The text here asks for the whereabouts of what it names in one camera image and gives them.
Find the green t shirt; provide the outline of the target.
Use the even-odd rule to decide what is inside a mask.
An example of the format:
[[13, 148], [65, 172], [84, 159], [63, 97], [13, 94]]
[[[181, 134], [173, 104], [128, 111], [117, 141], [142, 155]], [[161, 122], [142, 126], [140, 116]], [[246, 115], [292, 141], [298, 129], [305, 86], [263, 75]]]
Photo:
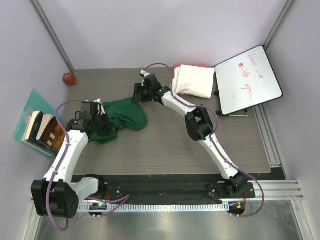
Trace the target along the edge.
[[89, 143], [97, 142], [99, 144], [107, 144], [118, 138], [119, 131], [126, 128], [141, 131], [148, 125], [148, 117], [144, 109], [131, 97], [116, 100], [112, 102], [104, 102], [104, 110], [108, 114], [110, 123], [114, 128], [114, 133], [108, 136], [98, 136], [93, 134]]

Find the white dry-erase board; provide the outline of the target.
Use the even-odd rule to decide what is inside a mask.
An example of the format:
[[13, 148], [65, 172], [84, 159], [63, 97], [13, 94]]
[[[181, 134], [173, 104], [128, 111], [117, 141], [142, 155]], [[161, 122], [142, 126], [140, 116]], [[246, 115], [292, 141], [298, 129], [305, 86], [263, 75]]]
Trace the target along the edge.
[[220, 110], [228, 116], [273, 100], [284, 92], [267, 56], [258, 45], [215, 66]]

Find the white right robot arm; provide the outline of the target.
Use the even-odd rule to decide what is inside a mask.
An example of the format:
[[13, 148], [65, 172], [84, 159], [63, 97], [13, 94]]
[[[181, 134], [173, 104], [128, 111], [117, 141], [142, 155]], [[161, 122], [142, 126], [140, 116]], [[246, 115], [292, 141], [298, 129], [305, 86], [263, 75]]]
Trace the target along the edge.
[[188, 136], [199, 143], [212, 158], [224, 179], [226, 193], [233, 198], [243, 194], [248, 179], [219, 143], [208, 108], [184, 100], [168, 86], [162, 86], [154, 74], [142, 70], [140, 76], [143, 80], [134, 85], [132, 101], [154, 101], [184, 117]]

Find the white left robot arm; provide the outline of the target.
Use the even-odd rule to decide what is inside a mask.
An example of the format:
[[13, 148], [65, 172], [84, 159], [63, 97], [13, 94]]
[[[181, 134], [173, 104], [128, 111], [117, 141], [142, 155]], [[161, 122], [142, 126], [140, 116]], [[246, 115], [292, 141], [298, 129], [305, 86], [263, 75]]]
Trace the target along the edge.
[[34, 180], [31, 194], [39, 216], [72, 219], [79, 203], [90, 196], [100, 200], [107, 192], [102, 177], [88, 174], [72, 184], [78, 160], [92, 137], [107, 137], [115, 132], [101, 99], [81, 102], [65, 129], [63, 144], [51, 168], [41, 180]]

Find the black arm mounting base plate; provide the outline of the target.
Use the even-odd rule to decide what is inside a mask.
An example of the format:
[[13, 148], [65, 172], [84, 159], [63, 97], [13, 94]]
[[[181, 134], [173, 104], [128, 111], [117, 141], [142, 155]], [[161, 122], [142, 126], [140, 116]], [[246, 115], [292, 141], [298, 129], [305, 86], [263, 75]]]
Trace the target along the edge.
[[225, 180], [218, 174], [98, 175], [99, 194], [112, 200], [129, 196], [133, 205], [209, 204], [222, 199], [254, 199], [245, 176]]

